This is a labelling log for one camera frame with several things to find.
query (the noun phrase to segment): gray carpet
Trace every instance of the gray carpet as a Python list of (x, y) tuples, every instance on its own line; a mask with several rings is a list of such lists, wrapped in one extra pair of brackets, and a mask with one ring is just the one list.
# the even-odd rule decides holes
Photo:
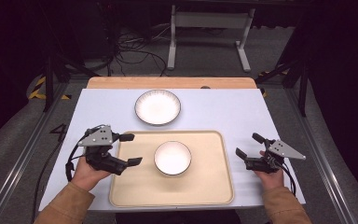
[[(245, 51), (247, 53), (252, 72), (243, 73), (237, 51), (234, 48), (236, 36), (241, 33), (233, 30), (225, 30), (221, 35), (210, 35), (205, 32), (183, 31), (178, 35), (176, 65), (173, 71), (166, 71), (167, 76), (195, 77), (253, 77), (262, 71), (272, 70), (293, 29), (252, 29)], [(152, 45), (143, 48), (151, 51), (165, 62), (168, 58), (169, 41), (161, 39)], [(137, 62), (145, 56), (142, 53), (123, 52), (123, 60)], [(156, 58), (159, 68), (162, 63)], [(122, 64), (122, 67), (114, 61), (113, 76), (123, 76), (121, 70), (128, 76), (159, 76), (160, 69), (152, 57), (147, 57), (144, 62), (137, 64)], [(106, 69), (98, 71), (106, 76)], [(61, 124), (70, 123), (80, 91), (86, 87), (87, 80), (84, 76), (74, 76), (67, 85), (65, 94), (72, 95), (71, 100), (60, 100), (52, 111), (46, 128), (37, 142), (34, 154), (24, 170), (17, 187), (8, 198), (2, 213), (0, 223), (30, 223), (34, 189), (39, 173), (48, 158), (50, 152), (58, 143), (58, 134), (49, 133)], [(305, 209), (313, 223), (341, 223), (337, 210), (332, 203), (323, 178), (310, 154), (310, 145), (296, 118), (297, 111), (290, 106), (287, 90), (280, 85), (282, 77), (275, 77), (261, 87), (266, 89), (265, 98), (268, 110), (274, 120), (281, 139), (307, 156), (305, 161), (292, 161), (296, 170), (296, 176), (303, 190), (307, 203)], [(8, 173), (20, 156), (32, 131), (41, 117), (44, 101), (30, 100), (29, 104), (16, 114), (0, 131), (0, 188), (5, 183)], [(314, 133), (316, 142), (323, 149), (326, 158), (336, 176), (337, 182), (344, 192), (351, 212), (358, 222), (358, 184), (351, 175), (345, 162), (331, 139), (319, 107), (309, 87), (307, 97), (307, 119)], [(48, 164), (41, 179), (39, 188), (39, 203), (43, 189), (48, 182), (48, 177), (54, 165), (58, 153), (55, 153)], [(242, 223), (265, 223), (268, 221), (262, 207), (238, 210), (237, 213)], [(88, 213), (85, 223), (112, 223), (114, 214)]]

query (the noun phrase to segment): tan jacket sleeve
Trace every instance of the tan jacket sleeve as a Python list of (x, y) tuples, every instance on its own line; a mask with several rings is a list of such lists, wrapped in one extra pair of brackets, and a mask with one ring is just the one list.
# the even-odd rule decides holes
[(298, 199), (286, 187), (267, 190), (263, 201), (273, 224), (311, 223)]
[(39, 214), (35, 224), (82, 223), (94, 195), (68, 183)]

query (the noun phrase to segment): human hand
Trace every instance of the human hand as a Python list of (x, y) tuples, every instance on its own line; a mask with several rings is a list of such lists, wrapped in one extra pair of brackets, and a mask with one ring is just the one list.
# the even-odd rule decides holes
[(80, 157), (77, 162), (74, 178), (72, 178), (71, 182), (86, 191), (90, 191), (100, 180), (109, 175), (111, 175), (109, 172), (94, 170), (94, 168), (86, 162), (86, 158)]
[[(260, 155), (264, 156), (264, 151), (260, 151)], [(279, 169), (276, 173), (267, 174), (262, 171), (254, 171), (255, 174), (261, 179), (264, 191), (283, 187), (283, 170)]]

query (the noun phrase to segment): wooden tray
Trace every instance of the wooden tray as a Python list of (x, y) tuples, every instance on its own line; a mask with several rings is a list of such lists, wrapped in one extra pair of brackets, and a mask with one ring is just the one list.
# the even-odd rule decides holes
[[(216, 131), (129, 132), (132, 142), (119, 143), (122, 160), (143, 157), (112, 180), (110, 202), (117, 207), (230, 203), (234, 197), (223, 138)], [(188, 169), (166, 176), (154, 163), (158, 146), (167, 141), (185, 144), (192, 156)]]

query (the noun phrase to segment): white bowl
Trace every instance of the white bowl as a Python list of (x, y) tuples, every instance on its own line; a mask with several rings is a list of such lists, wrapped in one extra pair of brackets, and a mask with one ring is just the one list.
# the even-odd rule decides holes
[(191, 153), (183, 143), (170, 141), (159, 146), (155, 153), (155, 164), (165, 175), (179, 175), (191, 163)]
[(152, 125), (169, 123), (179, 115), (179, 112), (180, 101), (170, 91), (147, 91), (135, 103), (138, 118)]

